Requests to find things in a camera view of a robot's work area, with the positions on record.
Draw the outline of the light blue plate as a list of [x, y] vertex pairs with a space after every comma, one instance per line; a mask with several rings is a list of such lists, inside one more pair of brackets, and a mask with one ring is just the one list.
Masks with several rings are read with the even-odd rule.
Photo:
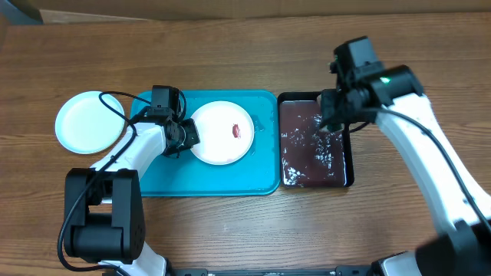
[[111, 95], [87, 91], [59, 110], [54, 130], [58, 142], [77, 154], [93, 154], [111, 146], [124, 129], [124, 109]]

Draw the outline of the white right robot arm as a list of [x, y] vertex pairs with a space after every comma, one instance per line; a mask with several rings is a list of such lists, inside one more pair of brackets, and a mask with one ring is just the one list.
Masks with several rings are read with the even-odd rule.
[[372, 263], [370, 275], [488, 275], [490, 196], [471, 176], [406, 65], [387, 69], [370, 39], [337, 46], [336, 87], [321, 93], [320, 129], [373, 123], [393, 143], [427, 203], [437, 238]]

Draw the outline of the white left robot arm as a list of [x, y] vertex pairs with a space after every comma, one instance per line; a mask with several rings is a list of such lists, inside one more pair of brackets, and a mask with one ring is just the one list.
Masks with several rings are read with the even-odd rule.
[[192, 149], [199, 134], [186, 118], [184, 93], [171, 86], [153, 86], [145, 107], [124, 122], [127, 132], [112, 151], [66, 175], [58, 260], [74, 272], [172, 275], [168, 260], [145, 242], [140, 178], [158, 156]]

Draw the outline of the pink plate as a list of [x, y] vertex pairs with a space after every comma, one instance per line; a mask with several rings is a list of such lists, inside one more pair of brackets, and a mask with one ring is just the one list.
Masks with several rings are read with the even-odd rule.
[[210, 165], [229, 165], [244, 157], [254, 141], [254, 123], [238, 104], [213, 101], [198, 108], [191, 118], [200, 142], [193, 146], [196, 158]]

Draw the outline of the green scouring sponge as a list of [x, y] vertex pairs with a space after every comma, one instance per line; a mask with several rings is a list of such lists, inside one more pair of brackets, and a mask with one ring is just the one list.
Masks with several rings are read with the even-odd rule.
[[335, 133], [339, 130], [343, 129], [343, 124], [342, 123], [335, 123], [335, 124], [326, 124], [319, 130], [323, 133]]

